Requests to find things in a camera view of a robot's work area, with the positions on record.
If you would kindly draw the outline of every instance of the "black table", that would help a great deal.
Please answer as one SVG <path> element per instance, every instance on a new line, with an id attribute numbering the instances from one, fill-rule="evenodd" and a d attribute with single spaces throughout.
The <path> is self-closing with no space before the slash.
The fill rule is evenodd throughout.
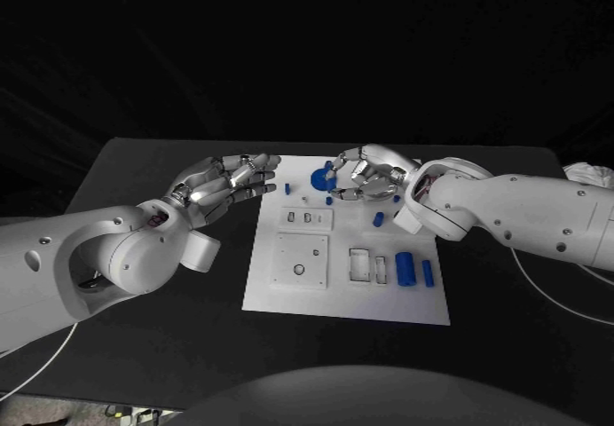
<path id="1" fill-rule="evenodd" d="M 337 155 L 340 144 L 114 139 L 69 212 L 158 197 L 177 172 L 207 156 Z M 395 146 L 423 161 L 455 156 L 496 175 L 563 177 L 550 151 L 526 147 Z M 491 384 L 575 417 L 609 422 L 614 327 L 575 317 L 526 282 L 509 249 L 481 229 L 438 239 L 451 327 L 240 310 L 259 200 L 202 231 L 222 241 L 207 274 L 178 267 L 164 287 L 78 327 L 62 355 L 24 388 L 57 398 L 186 409 L 203 397 L 291 369 L 344 364 L 408 366 Z M 575 265 L 520 254 L 533 280 L 573 307 L 608 317 L 614 294 Z M 0 361 L 0 389 L 29 377 L 66 331 Z"/>

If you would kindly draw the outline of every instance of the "robotic hand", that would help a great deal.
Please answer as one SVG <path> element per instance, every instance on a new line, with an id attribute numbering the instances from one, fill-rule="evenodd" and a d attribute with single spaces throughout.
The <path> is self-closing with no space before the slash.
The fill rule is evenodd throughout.
<path id="1" fill-rule="evenodd" d="M 393 222 L 416 233 L 423 226 L 460 241 L 480 226 L 510 247 L 565 262 L 614 271 L 614 193 L 569 180 L 524 175 L 493 177 L 480 166 L 445 158 L 422 166 L 389 148 L 344 151 L 327 178 L 347 161 L 357 188 L 334 189 L 341 200 L 379 201 L 403 190 Z"/>
<path id="2" fill-rule="evenodd" d="M 266 180 L 279 161 L 266 154 L 207 158 L 160 200 L 1 226 L 0 351 L 154 291 L 178 264 L 206 272 L 220 243 L 194 229 L 275 190 Z"/>

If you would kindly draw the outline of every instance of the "white robotic arm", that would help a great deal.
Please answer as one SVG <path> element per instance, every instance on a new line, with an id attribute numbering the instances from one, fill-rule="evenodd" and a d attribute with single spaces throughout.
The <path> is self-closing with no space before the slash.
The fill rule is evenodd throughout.
<path id="1" fill-rule="evenodd" d="M 386 156 L 389 152 L 376 145 L 357 149 L 351 159 L 360 162 L 351 178 L 359 187 L 337 188 L 331 192 L 336 198 L 379 200 L 392 197 L 400 187 L 405 205 L 393 222 L 409 233 L 423 226 L 445 240 L 460 241 L 471 227 L 480 226 L 513 249 L 614 271 L 614 193 L 608 189 L 546 177 L 493 177 L 457 158 L 419 167 L 408 160 L 399 163 L 398 153 Z M 360 174 L 369 170 L 369 153 L 376 154 L 379 168 L 364 179 Z M 336 170 L 346 157 L 338 156 Z M 386 158 L 395 175 L 380 172 Z M 385 197 L 372 193 L 383 184 L 392 185 Z"/>
<path id="2" fill-rule="evenodd" d="M 275 190 L 279 157 L 207 158 L 161 200 L 0 227 L 0 352 L 160 288 L 178 264 L 206 272 L 220 243 L 194 229 Z"/>

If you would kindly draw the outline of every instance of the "white cable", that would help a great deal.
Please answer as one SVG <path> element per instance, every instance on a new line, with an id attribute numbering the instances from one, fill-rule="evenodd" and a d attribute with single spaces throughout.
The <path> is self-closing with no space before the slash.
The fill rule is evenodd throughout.
<path id="1" fill-rule="evenodd" d="M 5 355 L 10 355 L 14 351 L 18 351 L 18 350 L 23 348 L 23 346 L 26 346 L 26 345 L 23 344 L 23 345 L 21 345 L 21 346 L 18 346 L 16 349 L 11 349 L 10 351 L 3 352 L 3 353 L 0 354 L 0 359 L 1 359 Z"/>
<path id="2" fill-rule="evenodd" d="M 57 351 L 50 356 L 49 361 L 44 363 L 44 365 L 40 367 L 39 371 L 31 375 L 31 377 L 0 398 L 0 402 L 3 402 L 16 392 L 18 392 L 18 390 L 34 380 L 36 376 L 42 373 L 44 368 L 49 366 L 49 364 L 55 360 L 55 357 L 62 352 L 63 346 L 67 344 L 67 341 L 70 340 L 70 337 L 73 335 L 73 330 L 76 329 L 76 324 L 78 322 L 73 324 L 73 327 L 70 328 L 70 333 L 67 334 L 66 339 L 63 340 L 63 343 L 60 347 L 57 348 Z"/>
<path id="3" fill-rule="evenodd" d="M 578 266 L 598 279 L 607 282 L 611 286 L 614 286 L 614 281 L 608 280 L 605 277 L 602 277 L 596 272 L 591 271 L 582 264 L 578 264 Z"/>
<path id="4" fill-rule="evenodd" d="M 575 311 L 572 308 L 568 308 L 563 304 L 560 304 L 559 302 L 556 302 L 545 293 L 545 291 L 537 287 L 537 284 L 533 282 L 533 280 L 529 277 L 527 272 L 524 271 L 524 268 L 521 267 L 520 261 L 517 260 L 517 256 L 516 256 L 516 251 L 510 248 L 511 250 L 511 255 L 514 255 L 514 259 L 516 259 L 516 263 L 517 263 L 517 267 L 520 268 L 521 273 L 524 274 L 524 278 L 527 279 L 529 283 L 533 285 L 534 289 L 540 292 L 540 294 L 543 295 L 543 297 L 556 305 L 559 306 L 559 308 L 563 308 L 568 312 L 570 312 L 573 315 L 576 315 L 578 317 L 585 318 L 586 320 L 592 320 L 595 322 L 601 322 L 601 324 L 608 324 L 609 326 L 614 326 L 614 322 L 612 321 L 605 321 L 604 319 L 595 318 L 595 317 L 589 317 L 588 315 L 582 314 L 581 312 Z"/>

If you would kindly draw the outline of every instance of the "white board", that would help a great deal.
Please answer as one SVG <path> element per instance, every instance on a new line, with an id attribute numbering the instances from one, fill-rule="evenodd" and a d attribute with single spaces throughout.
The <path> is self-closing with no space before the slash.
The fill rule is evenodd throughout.
<path id="1" fill-rule="evenodd" d="M 418 235 L 412 235 L 393 224 L 393 213 L 403 206 L 403 201 L 395 203 L 392 200 L 364 202 L 334 199 L 333 205 L 327 206 L 327 193 L 311 187 L 311 174 L 324 166 L 325 160 L 334 158 L 291 155 L 281 158 L 276 176 L 271 181 L 276 184 L 278 190 L 262 197 L 243 310 L 448 325 L 435 234 L 423 229 Z M 351 170 L 351 164 L 340 170 L 337 187 L 356 186 L 349 178 Z M 289 195 L 284 191 L 287 183 Z M 279 228 L 282 208 L 330 209 L 333 231 Z M 383 213 L 383 225 L 376 228 L 372 221 L 379 211 Z M 278 234 L 327 236 L 324 288 L 274 285 L 272 277 L 278 268 L 275 253 Z M 350 249 L 369 250 L 372 269 L 370 283 L 364 283 L 366 285 L 356 285 L 349 281 Z M 402 251 L 411 252 L 415 260 L 416 285 L 412 287 L 400 287 L 396 284 L 393 256 Z M 376 284 L 376 256 L 385 257 L 387 282 L 385 285 Z M 431 262 L 435 282 L 432 288 L 426 288 L 425 285 L 423 259 Z"/>

